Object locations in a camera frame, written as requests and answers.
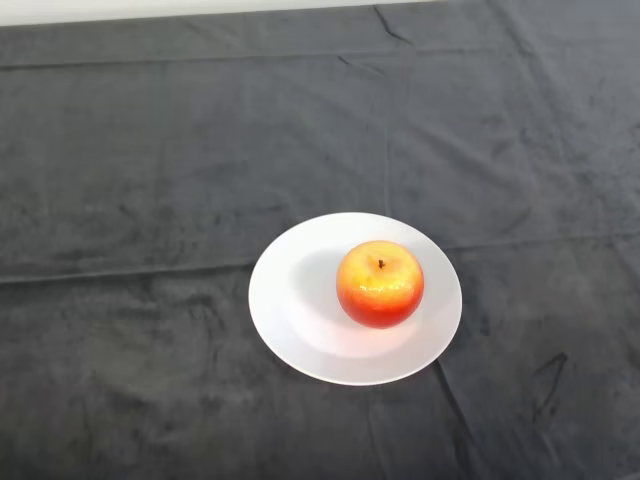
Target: dark gray tablecloth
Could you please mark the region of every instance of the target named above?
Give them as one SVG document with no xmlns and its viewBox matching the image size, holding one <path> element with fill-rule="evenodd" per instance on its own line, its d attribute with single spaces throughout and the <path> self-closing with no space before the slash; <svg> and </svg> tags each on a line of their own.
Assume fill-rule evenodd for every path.
<svg viewBox="0 0 640 480">
<path fill-rule="evenodd" d="M 0 478 L 640 478 L 640 2 L 0 30 Z M 445 250 L 438 362 L 348 388 L 249 316 L 336 211 Z"/>
</svg>

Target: white wall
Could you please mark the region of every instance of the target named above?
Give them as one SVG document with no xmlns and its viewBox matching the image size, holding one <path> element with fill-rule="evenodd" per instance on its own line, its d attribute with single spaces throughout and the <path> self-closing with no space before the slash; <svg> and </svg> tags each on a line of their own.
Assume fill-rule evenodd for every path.
<svg viewBox="0 0 640 480">
<path fill-rule="evenodd" d="M 421 0 L 0 0 L 0 25 L 403 3 Z"/>
</svg>

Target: gray cloth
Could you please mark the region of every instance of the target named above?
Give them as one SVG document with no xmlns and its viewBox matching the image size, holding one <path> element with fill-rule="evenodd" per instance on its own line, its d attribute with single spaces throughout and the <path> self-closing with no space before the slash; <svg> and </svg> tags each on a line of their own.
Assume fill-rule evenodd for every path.
<svg viewBox="0 0 640 480">
<path fill-rule="evenodd" d="M 640 2 L 0 30 L 0 478 L 633 479 Z M 440 360 L 278 360 L 277 235 L 398 218 L 460 276 Z"/>
</svg>

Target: white plate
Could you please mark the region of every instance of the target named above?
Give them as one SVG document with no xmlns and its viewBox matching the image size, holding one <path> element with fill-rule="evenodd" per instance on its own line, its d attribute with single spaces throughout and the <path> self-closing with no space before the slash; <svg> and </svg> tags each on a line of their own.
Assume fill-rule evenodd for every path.
<svg viewBox="0 0 640 480">
<path fill-rule="evenodd" d="M 420 306 L 401 324 L 376 330 L 347 316 L 336 295 L 344 255 L 370 240 L 408 248 L 425 277 Z M 303 222 L 264 251 L 249 283 L 258 333 L 283 361 L 311 377 L 343 385 L 375 385 L 433 362 L 460 323 L 460 282 L 446 255 L 426 235 L 369 213 L 336 213 Z"/>
</svg>

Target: apple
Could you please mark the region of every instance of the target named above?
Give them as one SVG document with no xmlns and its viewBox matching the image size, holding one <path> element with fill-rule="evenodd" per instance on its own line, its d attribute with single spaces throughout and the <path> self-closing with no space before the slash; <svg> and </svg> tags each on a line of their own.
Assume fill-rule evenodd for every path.
<svg viewBox="0 0 640 480">
<path fill-rule="evenodd" d="M 336 292 L 353 320 L 367 327 L 388 328 L 418 308 L 424 275 L 409 250 L 377 240 L 358 245 L 342 259 Z"/>
</svg>

